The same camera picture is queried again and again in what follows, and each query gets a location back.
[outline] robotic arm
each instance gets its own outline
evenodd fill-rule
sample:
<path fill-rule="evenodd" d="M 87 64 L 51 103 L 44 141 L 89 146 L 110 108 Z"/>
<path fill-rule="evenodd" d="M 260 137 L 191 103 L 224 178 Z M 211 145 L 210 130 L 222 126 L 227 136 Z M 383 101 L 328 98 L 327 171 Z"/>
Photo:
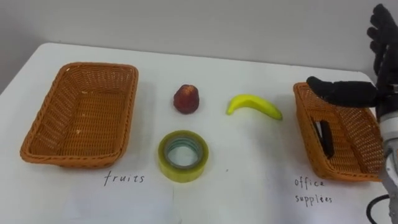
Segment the robotic arm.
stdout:
<path fill-rule="evenodd" d="M 389 215 L 392 223 L 398 224 L 398 27 L 382 4 L 374 8 L 371 24 L 368 36 L 373 40 L 370 48 L 376 54 L 376 86 L 369 82 L 323 82 L 315 77 L 309 77 L 307 83 L 317 96 L 333 105 L 376 107 L 386 158 L 379 176 L 388 195 L 373 200 L 366 213 L 369 221 L 376 223 L 370 216 L 371 207 L 390 198 Z"/>

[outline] red apple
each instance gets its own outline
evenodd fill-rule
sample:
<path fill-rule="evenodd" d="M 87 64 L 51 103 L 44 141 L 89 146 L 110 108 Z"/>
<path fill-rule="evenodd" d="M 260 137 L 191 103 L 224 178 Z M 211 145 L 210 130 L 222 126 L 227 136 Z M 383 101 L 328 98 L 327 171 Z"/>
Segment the red apple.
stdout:
<path fill-rule="evenodd" d="M 195 112 L 199 107 L 199 91 L 193 85 L 182 85 L 174 94 L 174 107 L 183 114 Z"/>

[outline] white wall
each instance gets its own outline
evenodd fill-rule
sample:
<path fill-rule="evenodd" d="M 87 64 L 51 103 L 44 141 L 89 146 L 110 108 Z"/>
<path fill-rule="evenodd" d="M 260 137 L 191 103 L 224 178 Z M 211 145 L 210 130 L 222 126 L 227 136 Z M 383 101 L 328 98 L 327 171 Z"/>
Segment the white wall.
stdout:
<path fill-rule="evenodd" d="M 379 2 L 398 17 L 397 0 L 1 0 L 0 91 L 43 42 L 372 74 Z"/>

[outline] basket rim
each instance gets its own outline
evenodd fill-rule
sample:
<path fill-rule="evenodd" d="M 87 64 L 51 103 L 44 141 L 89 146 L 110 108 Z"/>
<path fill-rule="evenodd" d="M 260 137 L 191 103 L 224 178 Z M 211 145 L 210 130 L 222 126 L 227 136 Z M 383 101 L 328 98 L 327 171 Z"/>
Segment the basket rim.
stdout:
<path fill-rule="evenodd" d="M 36 136 L 37 131 L 41 127 L 41 123 L 43 120 L 43 117 L 45 116 L 50 102 L 53 98 L 53 94 L 55 90 L 59 87 L 60 81 L 63 78 L 65 72 L 70 68 L 70 67 L 79 67 L 79 66 L 93 66 L 93 67 L 124 67 L 124 68 L 130 68 L 133 70 L 133 82 L 132 85 L 129 86 L 129 89 L 127 91 L 127 97 L 129 98 L 129 102 L 124 105 L 123 112 L 122 112 L 122 119 L 120 120 L 120 128 L 118 133 L 121 133 L 118 136 L 118 140 L 116 142 L 120 142 L 120 146 L 115 146 L 114 151 L 107 153 L 107 154 L 98 154 L 96 156 L 58 156 L 58 155 L 46 155 L 46 154 L 33 154 L 30 152 L 30 145 L 32 144 L 32 140 L 34 136 Z M 80 161 L 80 160 L 87 160 L 87 159 L 105 159 L 105 158 L 110 158 L 110 157 L 116 157 L 115 160 L 123 154 L 123 145 L 127 144 L 126 143 L 126 133 L 129 130 L 129 126 L 131 124 L 131 119 L 130 122 L 128 121 L 128 115 L 132 111 L 132 106 L 134 105 L 134 95 L 137 91 L 137 83 L 138 83 L 138 78 L 139 78 L 139 72 L 138 69 L 133 66 L 133 65 L 126 65 L 126 64 L 119 64 L 119 63 L 104 63 L 104 62 L 72 62 L 68 63 L 64 66 L 61 67 L 61 69 L 58 71 L 56 74 L 55 80 L 51 84 L 50 90 L 46 94 L 44 101 L 42 103 L 42 106 L 40 107 L 39 111 L 37 112 L 37 115 L 32 123 L 32 126 L 30 127 L 24 142 L 22 143 L 21 149 L 20 149 L 20 156 L 22 157 L 23 160 L 26 162 L 34 162 L 37 163 L 37 161 L 41 161 L 40 163 L 43 163 L 43 161 L 52 161 L 52 160 L 71 160 L 71 161 Z"/>

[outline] cable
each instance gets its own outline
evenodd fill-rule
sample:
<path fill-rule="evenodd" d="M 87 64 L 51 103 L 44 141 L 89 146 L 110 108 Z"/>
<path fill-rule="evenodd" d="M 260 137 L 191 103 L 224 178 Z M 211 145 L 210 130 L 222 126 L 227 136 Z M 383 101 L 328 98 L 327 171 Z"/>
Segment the cable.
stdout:
<path fill-rule="evenodd" d="M 388 196 L 388 194 L 386 194 L 386 195 L 378 196 L 377 198 L 371 200 L 371 201 L 368 203 L 368 206 L 366 207 L 366 216 L 367 216 L 369 222 L 371 222 L 372 224 L 377 224 L 377 223 L 374 221 L 374 219 L 372 218 L 372 215 L 371 215 L 372 208 L 373 208 L 373 206 L 374 206 L 375 204 L 377 204 L 378 202 L 380 202 L 380 201 L 382 201 L 382 200 L 385 200 L 385 199 L 389 199 L 389 198 L 390 198 L 390 196 Z"/>

